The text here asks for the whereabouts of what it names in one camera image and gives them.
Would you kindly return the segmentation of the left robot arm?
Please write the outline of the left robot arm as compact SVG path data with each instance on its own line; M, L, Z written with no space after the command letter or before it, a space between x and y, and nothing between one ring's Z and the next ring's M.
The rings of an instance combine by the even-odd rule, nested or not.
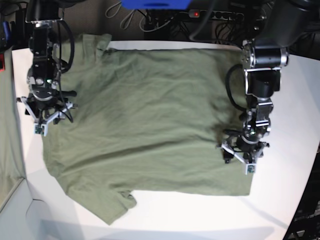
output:
M320 7L318 0L277 0L267 22L257 36L247 40L240 64L232 66L225 77L231 104L241 111L242 129L225 129L227 137L219 148L225 164L233 158L253 167L270 145L261 139L271 132L271 97L280 90L281 70L289 64L289 48L302 35ZM230 87L232 73L242 69L246 106L236 104Z

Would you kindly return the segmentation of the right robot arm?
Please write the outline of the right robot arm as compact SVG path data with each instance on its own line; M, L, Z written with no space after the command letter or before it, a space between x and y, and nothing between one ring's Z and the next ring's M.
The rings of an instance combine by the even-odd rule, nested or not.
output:
M70 109L74 104L68 98L76 97L77 92L63 91L61 86L61 76L71 69L75 56L75 40L64 21L64 9L73 4L66 0L31 0L26 10L25 21L33 25L28 42L33 59L26 78L29 94L16 100L33 118L35 134L45 135L49 123L56 125L65 118L73 121ZM68 61L62 59L61 31L54 31L54 24L64 27L69 35Z

